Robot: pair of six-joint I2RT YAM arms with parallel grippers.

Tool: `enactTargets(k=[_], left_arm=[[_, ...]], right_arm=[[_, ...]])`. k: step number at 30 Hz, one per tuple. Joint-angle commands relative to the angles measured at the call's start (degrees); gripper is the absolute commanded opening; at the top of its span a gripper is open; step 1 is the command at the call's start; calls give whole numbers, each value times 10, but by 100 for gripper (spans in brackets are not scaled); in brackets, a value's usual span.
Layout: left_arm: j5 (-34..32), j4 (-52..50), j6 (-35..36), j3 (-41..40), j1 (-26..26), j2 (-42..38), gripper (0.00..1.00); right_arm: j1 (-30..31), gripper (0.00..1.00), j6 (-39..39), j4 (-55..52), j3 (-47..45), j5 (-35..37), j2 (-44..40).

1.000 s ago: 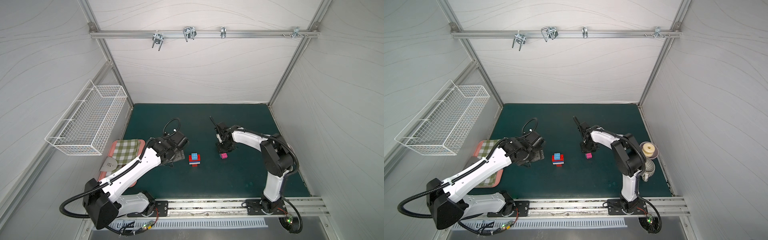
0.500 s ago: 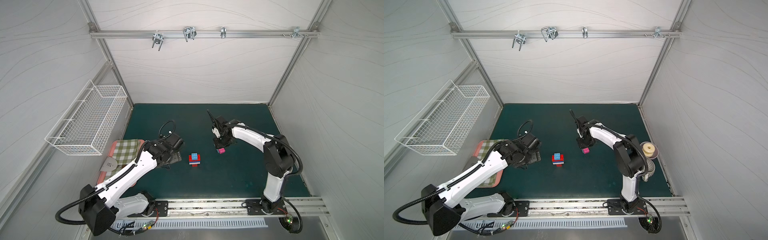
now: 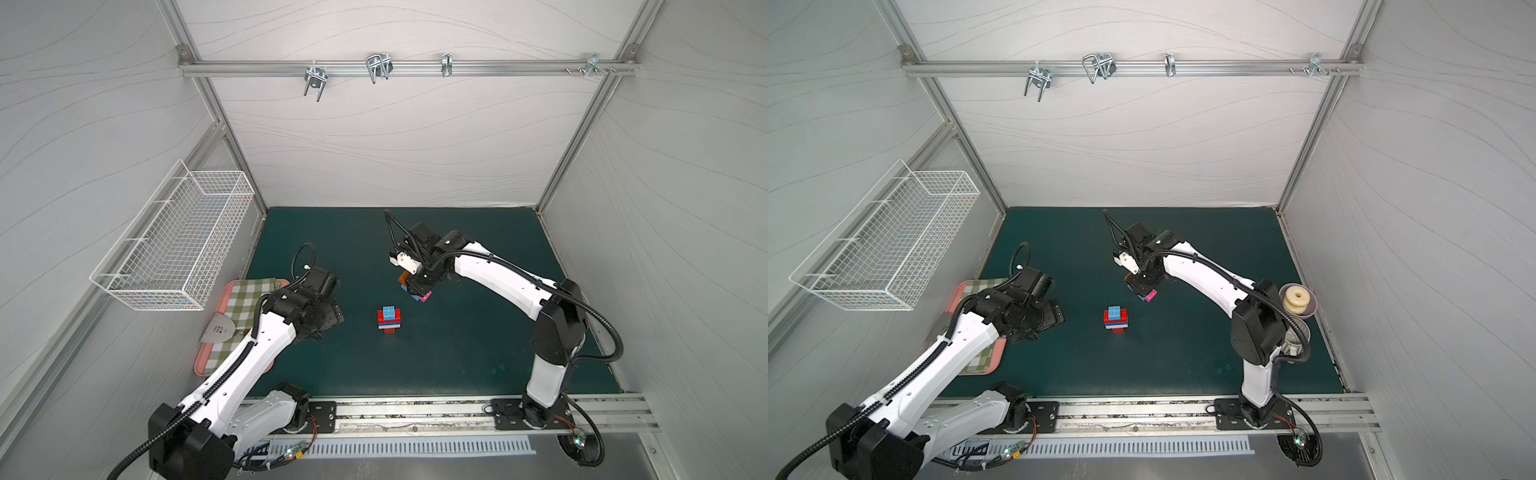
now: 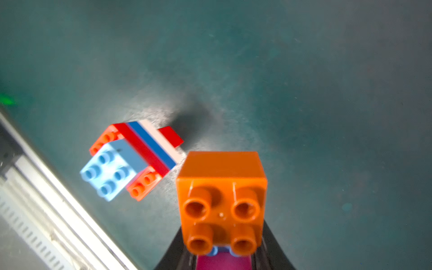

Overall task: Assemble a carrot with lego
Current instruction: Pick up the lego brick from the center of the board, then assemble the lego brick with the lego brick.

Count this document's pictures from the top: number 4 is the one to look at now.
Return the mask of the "orange lego brick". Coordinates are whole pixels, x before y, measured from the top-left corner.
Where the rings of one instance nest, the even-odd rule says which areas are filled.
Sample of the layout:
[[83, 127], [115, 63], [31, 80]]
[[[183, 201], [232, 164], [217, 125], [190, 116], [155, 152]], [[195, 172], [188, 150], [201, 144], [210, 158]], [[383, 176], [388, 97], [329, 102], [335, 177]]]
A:
[[194, 255], [262, 244], [268, 181], [255, 151], [192, 151], [176, 179], [183, 242]]

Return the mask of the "white lego brick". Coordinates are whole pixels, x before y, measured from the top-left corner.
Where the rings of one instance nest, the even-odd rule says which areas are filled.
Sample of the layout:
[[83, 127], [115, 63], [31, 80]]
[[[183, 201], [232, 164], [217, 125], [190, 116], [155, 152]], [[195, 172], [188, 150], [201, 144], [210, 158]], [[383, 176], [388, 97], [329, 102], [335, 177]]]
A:
[[138, 122], [141, 127], [155, 140], [155, 142], [163, 149], [171, 160], [178, 164], [182, 161], [182, 155], [171, 145], [171, 143], [156, 129], [148, 120], [140, 120]]

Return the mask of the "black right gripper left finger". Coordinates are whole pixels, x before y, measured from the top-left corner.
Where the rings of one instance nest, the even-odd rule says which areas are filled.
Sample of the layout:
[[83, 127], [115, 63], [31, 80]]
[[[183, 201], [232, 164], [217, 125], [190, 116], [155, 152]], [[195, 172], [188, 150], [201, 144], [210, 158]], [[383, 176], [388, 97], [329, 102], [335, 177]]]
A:
[[181, 227], [154, 270], [196, 270], [196, 256], [184, 244]]

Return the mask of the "small light blue lego brick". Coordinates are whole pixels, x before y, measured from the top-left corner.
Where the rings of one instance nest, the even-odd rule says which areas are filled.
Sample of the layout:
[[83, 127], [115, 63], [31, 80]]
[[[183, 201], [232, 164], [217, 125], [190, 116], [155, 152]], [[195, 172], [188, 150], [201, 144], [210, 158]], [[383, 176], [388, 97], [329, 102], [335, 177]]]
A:
[[120, 139], [104, 144], [81, 169], [80, 175], [99, 197], [112, 201], [147, 167], [135, 149], [125, 139]]

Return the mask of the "pink lego brick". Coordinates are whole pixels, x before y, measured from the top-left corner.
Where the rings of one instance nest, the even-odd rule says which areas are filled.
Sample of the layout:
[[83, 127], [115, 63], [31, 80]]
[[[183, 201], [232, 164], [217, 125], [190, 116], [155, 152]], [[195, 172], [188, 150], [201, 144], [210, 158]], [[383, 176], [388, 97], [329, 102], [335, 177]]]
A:
[[252, 270], [252, 261], [247, 257], [234, 257], [230, 253], [216, 256], [198, 256], [196, 270]]

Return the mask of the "red square lego brick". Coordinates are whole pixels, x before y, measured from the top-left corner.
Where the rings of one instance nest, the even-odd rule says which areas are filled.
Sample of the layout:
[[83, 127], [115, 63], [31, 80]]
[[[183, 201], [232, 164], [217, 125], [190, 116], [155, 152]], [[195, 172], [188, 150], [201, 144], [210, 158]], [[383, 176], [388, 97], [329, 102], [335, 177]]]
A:
[[184, 143], [184, 140], [171, 127], [166, 126], [159, 128], [158, 131], [166, 138], [166, 140], [176, 149]]

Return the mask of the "red sloped lego brick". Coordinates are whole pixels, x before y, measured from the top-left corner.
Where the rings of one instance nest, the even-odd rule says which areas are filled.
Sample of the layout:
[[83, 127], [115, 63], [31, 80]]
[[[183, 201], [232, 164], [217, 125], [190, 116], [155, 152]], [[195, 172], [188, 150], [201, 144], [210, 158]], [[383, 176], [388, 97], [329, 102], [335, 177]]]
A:
[[98, 196], [112, 201], [122, 189], [141, 201], [181, 161], [183, 139], [170, 127], [149, 121], [111, 124], [89, 149], [80, 171]]

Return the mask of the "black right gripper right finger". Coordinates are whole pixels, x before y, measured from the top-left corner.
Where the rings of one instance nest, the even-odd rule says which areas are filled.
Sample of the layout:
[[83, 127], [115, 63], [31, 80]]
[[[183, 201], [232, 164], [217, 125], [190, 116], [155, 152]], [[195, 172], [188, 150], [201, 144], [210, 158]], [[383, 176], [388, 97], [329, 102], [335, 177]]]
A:
[[296, 270], [264, 221], [262, 244], [252, 255], [253, 270]]

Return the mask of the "dark blue lego brick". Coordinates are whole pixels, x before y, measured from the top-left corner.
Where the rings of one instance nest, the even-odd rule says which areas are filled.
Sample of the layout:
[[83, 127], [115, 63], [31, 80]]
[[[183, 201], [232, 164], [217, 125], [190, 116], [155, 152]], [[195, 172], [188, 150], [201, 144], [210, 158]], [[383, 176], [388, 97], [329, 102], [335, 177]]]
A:
[[123, 126], [122, 134], [127, 141], [161, 176], [177, 165], [138, 122], [129, 122]]

